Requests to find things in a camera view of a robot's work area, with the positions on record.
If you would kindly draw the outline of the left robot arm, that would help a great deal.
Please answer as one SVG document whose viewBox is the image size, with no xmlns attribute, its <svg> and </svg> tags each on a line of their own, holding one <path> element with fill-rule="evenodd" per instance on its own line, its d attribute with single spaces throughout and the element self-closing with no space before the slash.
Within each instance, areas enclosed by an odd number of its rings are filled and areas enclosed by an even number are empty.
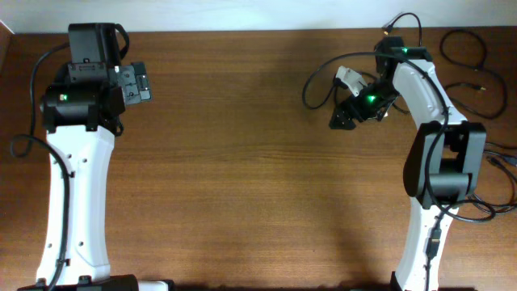
<svg viewBox="0 0 517 291">
<path fill-rule="evenodd" d="M 129 105 L 150 101 L 145 65 L 123 64 L 130 41 L 118 23 L 73 23 L 65 48 L 71 58 L 40 98 L 31 121 L 45 139 L 26 133 L 29 145 L 48 151 L 50 193 L 44 253 L 36 290 L 172 290 L 172 280 L 111 274 L 105 239 L 107 173 L 120 119 Z"/>
</svg>

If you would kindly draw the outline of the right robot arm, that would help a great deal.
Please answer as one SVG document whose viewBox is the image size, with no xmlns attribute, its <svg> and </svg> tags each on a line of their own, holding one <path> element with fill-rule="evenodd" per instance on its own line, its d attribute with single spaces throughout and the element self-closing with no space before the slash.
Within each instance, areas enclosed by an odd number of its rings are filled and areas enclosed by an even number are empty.
<svg viewBox="0 0 517 291">
<path fill-rule="evenodd" d="M 437 290 L 448 231 L 477 187 L 486 130 L 454 107 L 426 48 L 386 36 L 371 55 L 380 75 L 372 83 L 351 68 L 338 68 L 334 83 L 351 95 L 336 106 L 330 128 L 352 130 L 359 122 L 381 120 L 397 97 L 405 100 L 417 128 L 403 169 L 410 224 L 390 288 Z"/>
</svg>

